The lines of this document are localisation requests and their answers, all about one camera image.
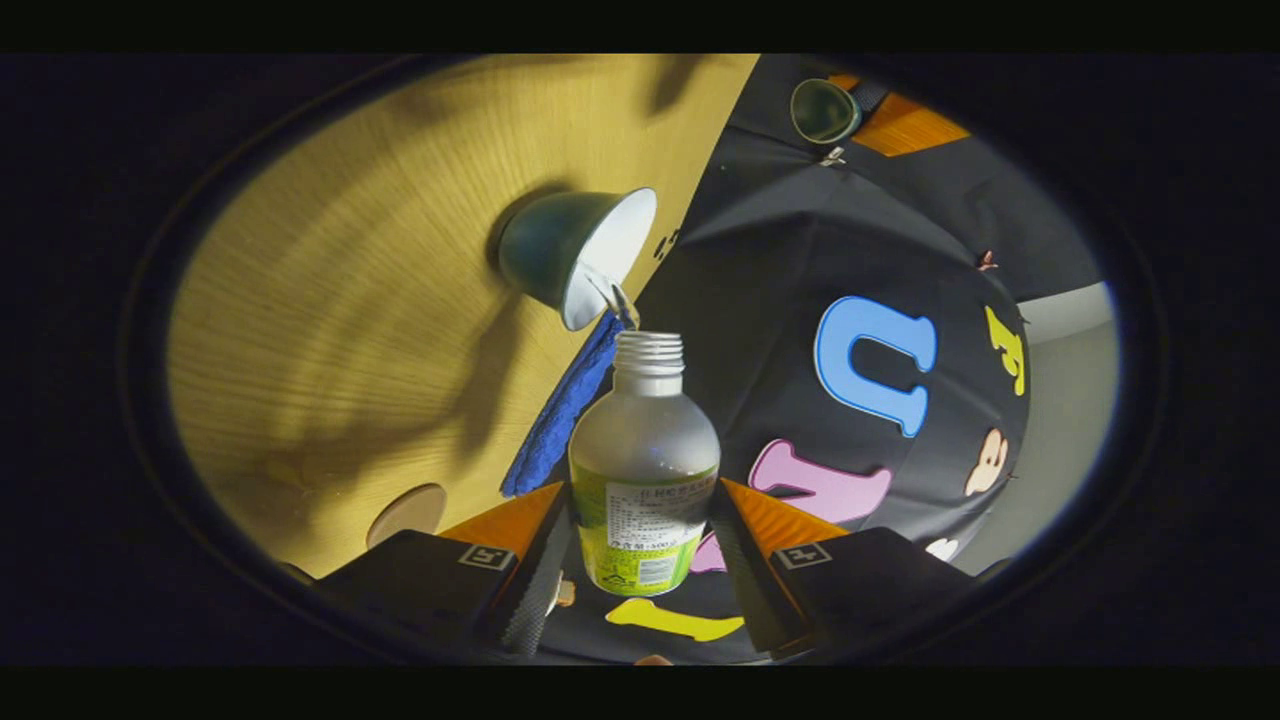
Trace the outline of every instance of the white wall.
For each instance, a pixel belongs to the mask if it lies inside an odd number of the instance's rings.
[[[1030,329],[1037,322],[1032,320]],[[1030,346],[1030,414],[1016,479],[1001,493],[978,536],[952,565],[969,574],[1032,542],[1087,479],[1115,407],[1119,346],[1115,323]]]

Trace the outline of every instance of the wooden surface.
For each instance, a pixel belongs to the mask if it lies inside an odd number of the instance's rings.
[[[588,331],[492,266],[503,211],[650,186],[635,296],[681,223],[755,55],[484,58],[326,127],[255,178],[183,281],[168,372],[188,454],[274,557],[323,577],[402,492],[440,527],[502,502]]]
[[[828,79],[845,90],[852,90],[860,82],[850,74],[831,76]],[[890,92],[852,140],[881,155],[895,158],[965,137],[969,137],[969,131],[963,127],[919,102]]]

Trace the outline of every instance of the green cup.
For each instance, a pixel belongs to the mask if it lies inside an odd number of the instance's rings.
[[[826,79],[806,79],[791,91],[791,124],[815,145],[840,142],[858,129],[863,113],[845,88]]]
[[[577,332],[608,306],[586,279],[593,270],[618,284],[635,265],[658,193],[558,192],[530,202],[507,223],[498,266],[517,290],[556,310]]]

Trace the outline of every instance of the white label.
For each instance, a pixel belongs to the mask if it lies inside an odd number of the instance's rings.
[[[716,473],[676,486],[608,484],[609,547],[668,550],[698,539]]]

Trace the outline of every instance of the bottle threaded neck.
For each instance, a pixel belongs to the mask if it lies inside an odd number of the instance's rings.
[[[685,343],[680,333],[622,331],[613,366],[637,375],[678,375],[685,372]]]

